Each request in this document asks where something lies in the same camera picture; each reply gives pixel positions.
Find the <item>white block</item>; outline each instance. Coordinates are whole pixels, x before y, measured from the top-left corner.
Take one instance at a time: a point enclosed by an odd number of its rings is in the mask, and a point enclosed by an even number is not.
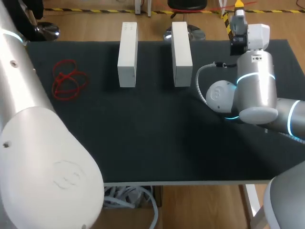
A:
[[[138,54],[138,28],[136,22],[123,22],[118,74],[120,87],[135,87]]]
[[[186,22],[172,23],[172,56],[175,87],[189,87],[193,62]]]

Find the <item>blue led ring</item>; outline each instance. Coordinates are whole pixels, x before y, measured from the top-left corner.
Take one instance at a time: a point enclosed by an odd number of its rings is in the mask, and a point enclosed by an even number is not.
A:
[[[295,106],[297,105],[297,103],[300,102],[300,100],[297,100],[295,101],[295,103],[292,105],[292,107],[290,108],[290,111],[289,111],[289,115],[288,115],[288,121],[287,121],[287,130],[288,130],[288,133],[293,136],[293,134],[291,133],[291,116],[292,116],[292,113],[295,109]]]
[[[252,75],[260,75],[260,74],[262,74],[262,73],[249,73],[249,74],[243,75],[242,77],[238,78],[238,80],[237,80],[236,84],[238,84],[238,82],[239,82],[239,81],[241,81],[242,79],[244,79],[244,78],[246,78],[246,77],[248,77],[248,76],[252,76]],[[268,76],[270,76],[270,77],[272,77],[272,78],[274,78],[274,79],[275,79],[275,76],[274,76],[274,75],[272,75],[272,74],[270,74],[270,73],[268,73]]]

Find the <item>chrome caster base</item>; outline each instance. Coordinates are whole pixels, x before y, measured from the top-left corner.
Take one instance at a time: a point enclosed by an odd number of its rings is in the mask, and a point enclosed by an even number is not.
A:
[[[190,41],[203,41],[205,40],[205,33],[196,26],[188,25],[187,26],[189,40]],[[172,41],[172,27],[168,28],[163,35],[165,41]]]
[[[41,33],[47,41],[57,40],[61,32],[57,25],[50,22],[38,22],[35,30]]]

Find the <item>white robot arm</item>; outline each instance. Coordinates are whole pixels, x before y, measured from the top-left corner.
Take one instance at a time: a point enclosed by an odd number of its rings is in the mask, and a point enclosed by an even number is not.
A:
[[[89,229],[103,179],[56,115],[0,1],[0,193],[18,229]]]
[[[269,43],[269,27],[247,25],[243,4],[240,0],[236,4],[231,20],[231,54],[241,55],[237,60],[236,84],[214,83],[205,100],[198,84],[202,67],[196,75],[201,99],[227,119],[260,125],[293,139],[305,137],[305,102],[277,98],[272,56],[264,51]],[[305,228],[304,177],[305,162],[269,183],[264,194],[264,212],[271,229]]]

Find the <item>black mat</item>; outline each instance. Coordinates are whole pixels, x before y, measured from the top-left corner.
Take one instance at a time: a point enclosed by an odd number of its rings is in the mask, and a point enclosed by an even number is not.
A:
[[[230,57],[228,41],[192,42],[199,67]],[[287,41],[271,41],[279,97],[305,100],[305,78]],[[29,55],[56,112],[99,165],[105,182],[264,180],[305,160],[305,146],[253,125],[219,118],[191,88],[174,88],[171,46],[139,42],[136,88],[119,87],[118,42],[32,42]],[[73,101],[51,96],[51,70],[74,59],[90,83]],[[236,68],[212,68],[203,94]]]

